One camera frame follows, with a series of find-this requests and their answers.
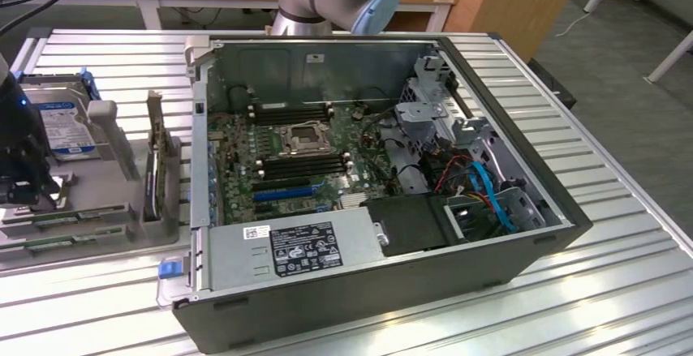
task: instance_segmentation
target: cable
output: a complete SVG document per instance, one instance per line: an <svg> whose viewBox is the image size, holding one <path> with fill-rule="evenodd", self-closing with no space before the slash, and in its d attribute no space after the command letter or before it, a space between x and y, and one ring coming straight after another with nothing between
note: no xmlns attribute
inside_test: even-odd
<svg viewBox="0 0 693 356"><path fill-rule="evenodd" d="M191 10L190 7L177 7L181 11L187 11L189 13L199 13L202 10L205 10L205 7L201 7L197 10Z"/></svg>
<svg viewBox="0 0 693 356"><path fill-rule="evenodd" d="M217 9L217 14L215 14L215 17L213 18L211 21L209 21L205 25L203 25L203 29L206 29L209 26L211 26L211 24L214 24L217 22L217 20L219 19L219 14L221 14L221 11L225 10L222 8Z"/></svg>
<svg viewBox="0 0 693 356"><path fill-rule="evenodd" d="M8 24L6 24L0 28L0 37L4 36L19 24L27 21L34 15L39 14L42 11L48 9L54 4L58 3L59 0L50 0L42 6L39 6L32 11L27 12L24 15L20 15L18 18L12 19Z"/></svg>
<svg viewBox="0 0 693 356"><path fill-rule="evenodd" d="M390 99L390 96L388 95L386 91L381 87L378 87L378 86L368 86L368 87L361 88L361 90L358 90L357 100L361 99L361 96L364 95L364 92L366 90L376 90L377 92L380 92L382 94L382 96L386 99Z"/></svg>
<svg viewBox="0 0 693 356"><path fill-rule="evenodd" d="M393 137L390 137L390 138L382 140L382 147L386 146L386 142L388 142L388 141L393 141L394 144L398 146L398 148L404 148L404 147L405 147L404 142L400 141L398 139L394 139Z"/></svg>
<svg viewBox="0 0 693 356"><path fill-rule="evenodd" d="M217 9L217 14L215 14L215 17L213 18L211 21L209 21L206 24L201 23L197 19L194 19L189 14L186 14L186 12L181 11L178 9L178 7L171 7L174 9L174 11L181 14L189 21L191 21L194 24L197 24L199 26L201 29L207 29L209 26L211 26L211 24L214 24L217 22L217 20L219 19L219 14L221 14L221 11L223 9Z"/></svg>
<svg viewBox="0 0 693 356"><path fill-rule="evenodd" d="M571 31L571 29L573 28L573 26L576 26L576 24L579 22L581 22L587 17L591 16L591 14L597 10L597 6L599 4L603 2L604 0L599 0L597 3L595 4L595 10L592 10L589 13L587 13L581 18L576 19L571 25L568 25L568 28L564 30L564 32L561 32L560 34L557 34L554 37L562 37L568 34L568 32Z"/></svg>
<svg viewBox="0 0 693 356"><path fill-rule="evenodd" d="M404 171L406 171L408 168L414 168L417 171L421 172L421 167L417 164L409 164L405 167L402 167L402 169L400 170L398 174L393 176L392 180L397 179L398 176L402 174Z"/></svg>
<svg viewBox="0 0 693 356"><path fill-rule="evenodd" d="M361 131L361 136L358 137L358 143L361 144L361 139L366 135L366 131L369 131L370 127L374 126L384 118L385 116L394 110L397 105L390 106L382 113L380 113L374 120L369 122L369 124L364 127L364 130Z"/></svg>
<svg viewBox="0 0 693 356"><path fill-rule="evenodd" d="M249 86L246 86L245 84L241 84L241 83L233 84L231 86L229 86L229 88L226 88L226 98L229 100L230 108L233 107L231 91L234 91L235 88L243 88L246 90L246 93L249 93Z"/></svg>
<svg viewBox="0 0 693 356"><path fill-rule="evenodd" d="M0 9L3 9L6 7L12 7L12 6L23 5L24 3L31 2L31 1L34 1L34 0L20 0L20 1L16 1L16 2L0 3Z"/></svg>
<svg viewBox="0 0 693 356"><path fill-rule="evenodd" d="M468 160L472 160L472 157L468 155L456 155L445 165L444 175L441 175L441 179L438 180L438 184L436 185L436 189L433 191L438 192L441 190L441 186L444 185L445 177L448 176L448 172L450 170L450 167L453 166L453 161L456 161L460 158L465 158Z"/></svg>
<svg viewBox="0 0 693 356"><path fill-rule="evenodd" d="M482 201L490 208L490 211L496 213L494 205L490 203L489 198L486 198L484 195L481 195L478 192L468 192L466 195L476 199Z"/></svg>
<svg viewBox="0 0 693 356"><path fill-rule="evenodd" d="M496 209L496 216L498 217L498 221L501 221L501 223L506 227L508 232L514 233L517 231L517 228L510 222L510 218L508 218L508 214L502 209L501 205L498 204L498 199L496 198L494 188L490 182L489 174L486 173L486 169L484 169L484 166L478 161L473 161L473 167L477 170L481 179L484 180L484 185L486 186L486 194L489 194L489 201L493 205L493 208Z"/></svg>
<svg viewBox="0 0 693 356"><path fill-rule="evenodd" d="M286 128L290 129L291 127L302 127L303 125L319 125L323 123L322 121L306 121L303 123L295 123L294 125L287 126Z"/></svg>
<svg viewBox="0 0 693 356"><path fill-rule="evenodd" d="M604 0L599 0L597 3L595 3L595 10L592 10L589 13L587 13L581 18L576 19L571 25L568 26L568 28L564 30L564 32L561 32L560 34L557 34L554 37L562 37L568 34L568 32L571 31L571 29L573 28L573 26L576 26L576 24L579 22L581 22L587 17L589 17L589 15L597 10L597 6L599 4L603 2Z"/></svg>

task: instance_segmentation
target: blue hard drive label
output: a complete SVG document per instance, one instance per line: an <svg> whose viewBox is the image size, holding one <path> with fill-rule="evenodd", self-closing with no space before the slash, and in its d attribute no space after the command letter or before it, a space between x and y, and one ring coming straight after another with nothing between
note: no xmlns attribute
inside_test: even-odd
<svg viewBox="0 0 693 356"><path fill-rule="evenodd" d="M75 104L51 102L36 106L42 111L46 135L55 157L59 160L88 158L86 153L96 149L96 144Z"/></svg>
<svg viewBox="0 0 693 356"><path fill-rule="evenodd" d="M344 265L331 222L270 231L274 272L281 277Z"/></svg>

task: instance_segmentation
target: gray carpet floor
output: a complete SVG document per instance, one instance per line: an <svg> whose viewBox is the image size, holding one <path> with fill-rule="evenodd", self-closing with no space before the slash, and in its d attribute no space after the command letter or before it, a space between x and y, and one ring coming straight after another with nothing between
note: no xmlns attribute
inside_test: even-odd
<svg viewBox="0 0 693 356"><path fill-rule="evenodd" d="M587 2L569 0L536 59L575 94L583 123L693 236L693 56L680 60L659 84L643 79L689 31L633 0L604 0L568 35L556 37L585 14ZM3 9L0 24L28 8ZM215 12L206 9L191 17L206 24ZM162 9L162 19L166 28L199 28L183 24L171 9ZM249 30L270 23L262 11L245 15L241 10L223 10L210 28ZM135 8L56 6L0 40L8 62L31 26L129 29L145 25Z"/></svg>

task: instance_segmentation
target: power supply label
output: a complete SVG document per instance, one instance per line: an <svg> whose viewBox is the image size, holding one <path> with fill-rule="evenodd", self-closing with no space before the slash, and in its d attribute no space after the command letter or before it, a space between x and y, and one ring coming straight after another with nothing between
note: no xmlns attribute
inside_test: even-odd
<svg viewBox="0 0 693 356"><path fill-rule="evenodd" d="M270 240L281 277L344 265L331 222L273 230Z"/></svg>

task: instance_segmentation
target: slotted metal surface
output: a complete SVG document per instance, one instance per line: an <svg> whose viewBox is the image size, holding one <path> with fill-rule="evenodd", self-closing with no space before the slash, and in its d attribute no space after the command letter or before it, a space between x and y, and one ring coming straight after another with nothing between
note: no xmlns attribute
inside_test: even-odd
<svg viewBox="0 0 693 356"><path fill-rule="evenodd" d="M182 31L55 30L27 71L88 66L118 123L146 138L146 90L190 141ZM449 35L569 188L593 229L508 285L253 345L227 354L683 354L693 351L691 240L541 87L502 41ZM481 114L466 90L460 94ZM190 159L190 148L185 148ZM182 189L190 165L181 166ZM181 193L186 202L187 193ZM187 204L181 219L189 219ZM157 266L174 246L0 273L0 354L198 354L155 302Z"/></svg>

